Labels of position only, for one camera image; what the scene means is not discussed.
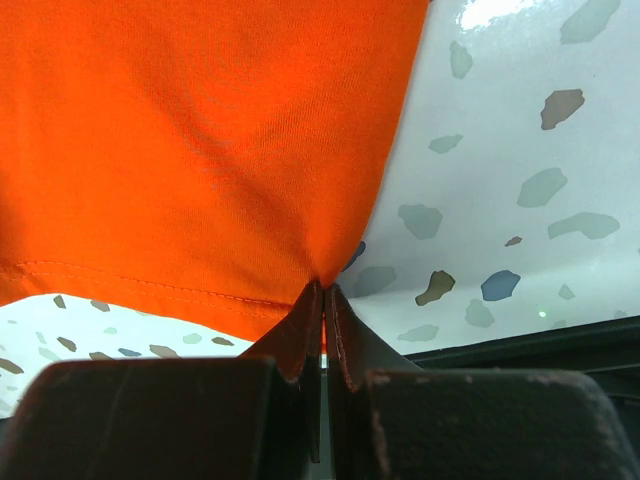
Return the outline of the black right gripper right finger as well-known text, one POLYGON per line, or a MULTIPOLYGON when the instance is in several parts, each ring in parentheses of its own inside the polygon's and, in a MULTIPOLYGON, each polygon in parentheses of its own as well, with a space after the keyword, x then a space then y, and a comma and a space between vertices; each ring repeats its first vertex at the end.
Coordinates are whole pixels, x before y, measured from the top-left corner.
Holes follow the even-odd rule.
POLYGON ((612 402, 560 370, 423 369, 324 299, 334 473, 339 479, 635 479, 612 402))

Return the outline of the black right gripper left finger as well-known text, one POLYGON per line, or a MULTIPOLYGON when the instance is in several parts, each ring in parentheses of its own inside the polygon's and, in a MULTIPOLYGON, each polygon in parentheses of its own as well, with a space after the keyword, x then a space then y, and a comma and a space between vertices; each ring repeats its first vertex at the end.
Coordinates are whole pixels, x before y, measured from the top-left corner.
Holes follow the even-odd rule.
POLYGON ((235 358, 53 364, 1 442, 5 479, 305 479, 320 459, 323 289, 235 358))

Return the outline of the orange t-shirt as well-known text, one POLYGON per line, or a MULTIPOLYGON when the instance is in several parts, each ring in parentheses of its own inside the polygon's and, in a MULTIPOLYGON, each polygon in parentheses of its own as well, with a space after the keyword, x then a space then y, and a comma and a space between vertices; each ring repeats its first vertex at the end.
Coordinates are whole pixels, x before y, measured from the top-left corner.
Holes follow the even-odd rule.
POLYGON ((5 1, 1 301, 254 341, 364 234, 425 1, 5 1))

